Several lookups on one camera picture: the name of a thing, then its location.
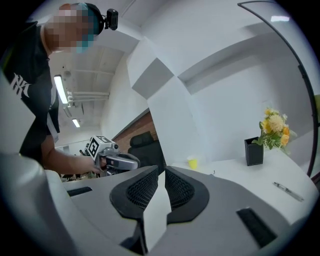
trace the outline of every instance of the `white table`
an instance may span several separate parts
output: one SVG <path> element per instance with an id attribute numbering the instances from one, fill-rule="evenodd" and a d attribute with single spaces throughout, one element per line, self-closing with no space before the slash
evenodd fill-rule
<path id="1" fill-rule="evenodd" d="M 187 162 L 172 166 L 190 169 Z M 282 214 L 292 224 L 307 216 L 319 192 L 303 170 L 279 149 L 265 150 L 263 164 L 247 166 L 245 157 L 199 165 L 195 170 L 242 185 Z M 304 198 L 299 202 L 273 182 L 280 183 Z"/>

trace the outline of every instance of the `man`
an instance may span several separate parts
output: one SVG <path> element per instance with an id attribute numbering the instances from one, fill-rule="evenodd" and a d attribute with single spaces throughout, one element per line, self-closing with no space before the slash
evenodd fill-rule
<path id="1" fill-rule="evenodd" d="M 1 61 L 10 86 L 35 115 L 20 153 L 59 174 L 100 170 L 95 168 L 90 156 L 67 155 L 55 150 L 60 132 L 59 99 L 51 82 L 49 56 L 60 51 L 83 52 L 102 31 L 101 20 L 100 11 L 93 4 L 64 4 L 45 24 L 27 23 Z"/>

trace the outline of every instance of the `white partition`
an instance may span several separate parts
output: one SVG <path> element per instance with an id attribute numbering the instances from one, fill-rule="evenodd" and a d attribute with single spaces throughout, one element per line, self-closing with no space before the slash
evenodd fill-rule
<path id="1" fill-rule="evenodd" d="M 184 84 L 171 78 L 147 102 L 167 165 L 190 155 L 206 160 L 206 147 L 193 118 L 192 97 Z"/>

